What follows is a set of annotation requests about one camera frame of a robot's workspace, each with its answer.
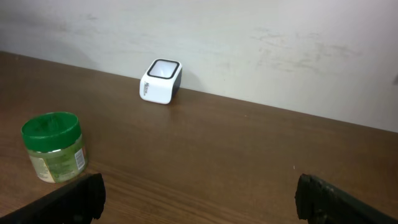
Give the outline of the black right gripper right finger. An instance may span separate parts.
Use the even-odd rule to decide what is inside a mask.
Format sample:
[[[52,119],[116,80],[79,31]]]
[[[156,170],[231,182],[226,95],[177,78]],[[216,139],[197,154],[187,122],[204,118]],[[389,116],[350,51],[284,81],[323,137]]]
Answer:
[[[397,224],[395,218],[315,175],[299,177],[295,204],[298,218],[308,223]]]

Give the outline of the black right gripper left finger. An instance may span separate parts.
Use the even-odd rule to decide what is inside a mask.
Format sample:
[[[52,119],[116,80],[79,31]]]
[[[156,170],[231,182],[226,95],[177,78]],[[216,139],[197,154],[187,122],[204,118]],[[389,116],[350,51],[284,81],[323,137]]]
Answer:
[[[86,174],[1,217],[1,223],[91,223],[101,217],[105,201],[102,175]]]

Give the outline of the green lid jar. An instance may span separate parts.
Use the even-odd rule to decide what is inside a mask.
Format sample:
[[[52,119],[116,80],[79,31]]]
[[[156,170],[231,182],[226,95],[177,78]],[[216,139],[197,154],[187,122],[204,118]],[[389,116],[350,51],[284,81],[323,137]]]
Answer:
[[[21,127],[21,135],[37,177],[61,183],[88,165],[80,120],[66,111],[38,115]]]

